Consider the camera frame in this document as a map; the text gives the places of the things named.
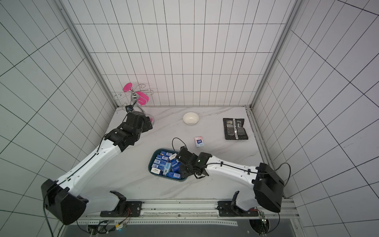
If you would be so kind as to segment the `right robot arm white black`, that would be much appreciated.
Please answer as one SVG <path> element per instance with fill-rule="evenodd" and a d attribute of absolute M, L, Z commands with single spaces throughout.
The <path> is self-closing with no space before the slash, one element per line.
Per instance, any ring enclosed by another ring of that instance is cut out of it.
<path fill-rule="evenodd" d="M 279 213 L 285 182 L 268 164 L 243 166 L 221 160 L 208 153 L 196 155 L 183 146 L 175 158 L 181 163 L 181 173 L 204 177 L 219 175 L 241 185 L 247 190 L 235 192 L 235 205 L 244 211 L 261 206 L 264 209 Z"/>

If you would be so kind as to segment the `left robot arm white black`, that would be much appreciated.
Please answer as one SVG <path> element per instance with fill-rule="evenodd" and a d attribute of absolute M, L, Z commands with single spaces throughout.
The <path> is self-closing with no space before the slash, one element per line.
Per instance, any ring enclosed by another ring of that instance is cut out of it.
<path fill-rule="evenodd" d="M 143 132 L 153 128 L 150 117 L 142 112 L 126 114 L 117 128 L 107 133 L 101 143 L 83 161 L 60 176 L 57 180 L 47 179 L 41 185 L 43 211 L 50 212 L 64 225 L 70 225 L 83 215 L 104 212 L 122 217 L 127 212 L 126 197 L 111 191 L 104 197 L 82 197 L 87 183 L 113 158 L 128 146 L 133 146 Z"/>

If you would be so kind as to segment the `teal storage tray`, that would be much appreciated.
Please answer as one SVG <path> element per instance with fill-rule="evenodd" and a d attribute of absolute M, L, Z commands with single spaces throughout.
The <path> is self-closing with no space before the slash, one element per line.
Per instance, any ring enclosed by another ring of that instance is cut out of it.
<path fill-rule="evenodd" d="M 183 177 L 182 177 L 182 179 L 173 179 L 173 178 L 169 178 L 167 176 L 163 176 L 162 173 L 164 170 L 164 166 L 166 165 L 167 162 L 172 163 L 171 172 L 179 173 L 180 162 L 176 158 L 176 152 L 174 152 L 173 150 L 168 150 L 168 149 L 158 149 L 153 153 L 153 155 L 150 159 L 149 165 L 148 165 L 149 173 L 154 175 L 154 176 L 158 176 L 158 177 L 162 177 L 162 178 L 166 178 L 166 179 L 171 179 L 171 180 L 184 181 L 187 179 L 187 178 L 183 178 Z M 151 173 L 152 167 L 155 167 L 155 168 L 162 170 L 161 175 L 156 175 L 156 174 Z"/>

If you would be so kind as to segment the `blue tissue pack front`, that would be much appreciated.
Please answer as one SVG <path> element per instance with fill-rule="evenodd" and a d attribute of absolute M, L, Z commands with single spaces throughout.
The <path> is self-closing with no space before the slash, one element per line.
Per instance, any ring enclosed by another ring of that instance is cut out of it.
<path fill-rule="evenodd" d="M 169 172 L 169 173 L 167 174 L 167 177 L 169 177 L 169 178 L 173 178 L 173 179 L 182 179 L 181 174 L 179 174 L 179 173 L 175 173 L 175 172 Z"/>

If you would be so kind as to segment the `light blue tissue pack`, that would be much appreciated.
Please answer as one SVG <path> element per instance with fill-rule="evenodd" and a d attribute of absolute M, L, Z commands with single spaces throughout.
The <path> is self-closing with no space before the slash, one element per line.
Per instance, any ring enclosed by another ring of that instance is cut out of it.
<path fill-rule="evenodd" d="M 172 170 L 172 163 L 170 162 L 167 162 L 166 165 L 164 166 L 164 170 L 163 170 L 163 176 L 167 176 L 169 174 L 169 172 L 171 172 Z"/>

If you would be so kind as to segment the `pink cup lower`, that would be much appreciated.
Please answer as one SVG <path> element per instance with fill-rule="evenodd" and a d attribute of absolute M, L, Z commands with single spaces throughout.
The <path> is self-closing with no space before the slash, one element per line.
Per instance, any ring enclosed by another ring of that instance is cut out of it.
<path fill-rule="evenodd" d="M 138 95 L 138 103 L 141 106 L 145 106 L 149 102 L 150 98 L 145 93 L 141 91 L 137 91 L 136 94 Z"/>

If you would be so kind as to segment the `pink cup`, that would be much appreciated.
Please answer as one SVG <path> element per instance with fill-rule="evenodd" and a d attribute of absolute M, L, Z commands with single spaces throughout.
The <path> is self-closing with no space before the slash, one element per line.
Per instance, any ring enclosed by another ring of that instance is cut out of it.
<path fill-rule="evenodd" d="M 132 83 L 127 83 L 127 84 L 124 86 L 123 91 L 124 91 L 124 92 L 130 92 L 130 91 L 133 91 L 133 84 L 132 84 Z"/>
<path fill-rule="evenodd" d="M 141 106 L 145 106 L 149 102 L 150 98 L 145 93 L 141 91 L 137 91 L 136 94 L 138 95 L 138 103 Z"/>

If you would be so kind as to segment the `chrome cup holder stand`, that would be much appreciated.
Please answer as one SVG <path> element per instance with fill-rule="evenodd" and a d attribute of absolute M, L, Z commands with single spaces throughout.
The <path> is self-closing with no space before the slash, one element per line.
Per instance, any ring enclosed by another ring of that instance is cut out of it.
<path fill-rule="evenodd" d="M 154 118 L 152 115 L 149 115 L 147 114 L 144 109 L 143 109 L 143 106 L 141 106 L 139 103 L 138 103 L 138 95 L 136 94 L 137 91 L 141 91 L 143 93 L 145 93 L 146 95 L 148 96 L 152 96 L 154 94 L 154 91 L 150 90 L 150 89 L 145 89 L 146 85 L 145 84 L 138 84 L 136 87 L 133 86 L 133 91 L 130 91 L 130 92 L 124 92 L 123 89 L 122 89 L 122 93 L 121 92 L 117 92 L 115 95 L 114 95 L 114 100 L 116 102 L 119 102 L 120 103 L 120 106 L 123 110 L 125 110 L 125 107 L 127 105 L 132 105 L 133 108 L 134 108 L 134 111 L 135 111 L 135 107 L 137 107 L 140 112 L 144 113 L 146 116 L 150 117 L 151 119 L 151 122 L 152 122 L 152 125 L 154 125 Z M 123 119 L 123 122 L 126 121 L 126 115 L 128 113 L 125 112 L 125 117 Z"/>

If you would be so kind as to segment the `white tissue pack in tray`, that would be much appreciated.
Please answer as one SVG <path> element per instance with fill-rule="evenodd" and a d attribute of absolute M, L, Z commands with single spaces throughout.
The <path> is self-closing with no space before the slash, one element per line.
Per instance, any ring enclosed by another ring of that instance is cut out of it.
<path fill-rule="evenodd" d="M 151 173 L 156 174 L 156 175 L 161 175 L 162 170 L 152 167 L 151 168 Z"/>

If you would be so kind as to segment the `pink cup upper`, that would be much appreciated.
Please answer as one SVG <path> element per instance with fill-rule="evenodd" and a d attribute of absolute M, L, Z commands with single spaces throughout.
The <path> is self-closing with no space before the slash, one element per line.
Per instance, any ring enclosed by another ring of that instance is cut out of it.
<path fill-rule="evenodd" d="M 124 86 L 123 91 L 124 91 L 124 92 L 130 92 L 130 91 L 133 91 L 133 84 L 132 84 L 132 83 L 127 83 L 127 84 Z"/>

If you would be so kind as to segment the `white bowl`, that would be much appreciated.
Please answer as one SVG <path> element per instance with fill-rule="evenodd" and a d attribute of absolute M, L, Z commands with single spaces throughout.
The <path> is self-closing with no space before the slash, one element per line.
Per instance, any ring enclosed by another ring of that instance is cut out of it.
<path fill-rule="evenodd" d="M 194 124 L 198 123 L 199 115 L 195 112 L 188 112 L 188 113 L 184 114 L 183 121 L 187 125 L 194 125 Z"/>

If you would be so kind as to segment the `black snack bag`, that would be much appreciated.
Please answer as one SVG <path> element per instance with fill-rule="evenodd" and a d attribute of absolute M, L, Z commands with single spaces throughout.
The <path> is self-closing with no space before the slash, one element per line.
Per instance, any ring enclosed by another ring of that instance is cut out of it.
<path fill-rule="evenodd" d="M 226 140 L 248 140 L 244 126 L 245 119 L 223 118 L 224 134 Z"/>

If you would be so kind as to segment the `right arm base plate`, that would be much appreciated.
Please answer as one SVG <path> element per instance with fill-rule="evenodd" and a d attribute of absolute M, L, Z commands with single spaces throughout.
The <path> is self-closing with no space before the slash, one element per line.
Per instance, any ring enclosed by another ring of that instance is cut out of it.
<path fill-rule="evenodd" d="M 232 204 L 231 200 L 218 201 L 217 210 L 219 211 L 220 217 L 258 217 L 257 211 L 252 210 L 242 210 L 235 204 Z"/>

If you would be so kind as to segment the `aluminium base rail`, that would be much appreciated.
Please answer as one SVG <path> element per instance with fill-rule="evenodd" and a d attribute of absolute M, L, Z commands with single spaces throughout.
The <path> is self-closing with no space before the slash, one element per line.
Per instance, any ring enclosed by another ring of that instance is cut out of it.
<path fill-rule="evenodd" d="M 146 199 L 132 204 L 130 217 L 101 217 L 89 214 L 74 221 L 74 225 L 113 227 L 121 220 L 127 225 L 211 224 L 236 226 L 238 220 L 299 219 L 291 199 L 284 199 L 280 213 L 259 206 L 243 214 L 232 212 L 231 201 L 216 199 Z"/>

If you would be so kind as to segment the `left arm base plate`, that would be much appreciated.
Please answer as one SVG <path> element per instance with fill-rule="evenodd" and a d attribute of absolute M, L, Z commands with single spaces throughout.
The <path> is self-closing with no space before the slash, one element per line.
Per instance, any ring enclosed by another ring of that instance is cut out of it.
<path fill-rule="evenodd" d="M 120 201 L 114 210 L 102 211 L 100 216 L 111 218 L 126 218 L 127 216 L 139 217 L 142 210 L 142 204 L 141 201 Z"/>

